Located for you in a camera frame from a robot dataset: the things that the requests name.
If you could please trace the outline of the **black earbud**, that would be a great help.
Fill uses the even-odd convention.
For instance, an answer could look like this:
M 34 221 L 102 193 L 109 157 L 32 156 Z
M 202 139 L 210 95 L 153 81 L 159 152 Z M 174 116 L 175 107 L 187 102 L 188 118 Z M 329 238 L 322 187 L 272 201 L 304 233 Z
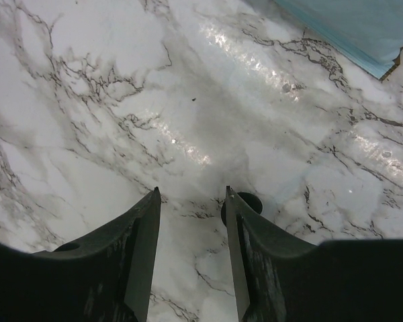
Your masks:
M 262 213 L 263 204 L 259 197 L 247 192 L 238 192 L 238 195 L 254 212 L 259 215 Z M 222 223 L 226 226 L 226 203 L 222 204 L 220 216 Z

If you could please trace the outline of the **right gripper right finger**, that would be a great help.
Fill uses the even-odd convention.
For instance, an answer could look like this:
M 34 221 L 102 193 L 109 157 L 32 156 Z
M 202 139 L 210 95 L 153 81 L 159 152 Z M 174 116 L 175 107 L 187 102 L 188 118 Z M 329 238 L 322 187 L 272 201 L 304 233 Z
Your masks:
M 403 321 L 403 239 L 313 245 L 232 189 L 224 213 L 239 321 Z

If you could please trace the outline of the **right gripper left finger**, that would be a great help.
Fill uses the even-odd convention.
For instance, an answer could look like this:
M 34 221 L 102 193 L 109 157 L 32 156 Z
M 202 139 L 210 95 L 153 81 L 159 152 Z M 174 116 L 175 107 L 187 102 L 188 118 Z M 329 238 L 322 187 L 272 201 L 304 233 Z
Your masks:
M 0 243 L 0 321 L 145 321 L 161 194 L 54 251 Z

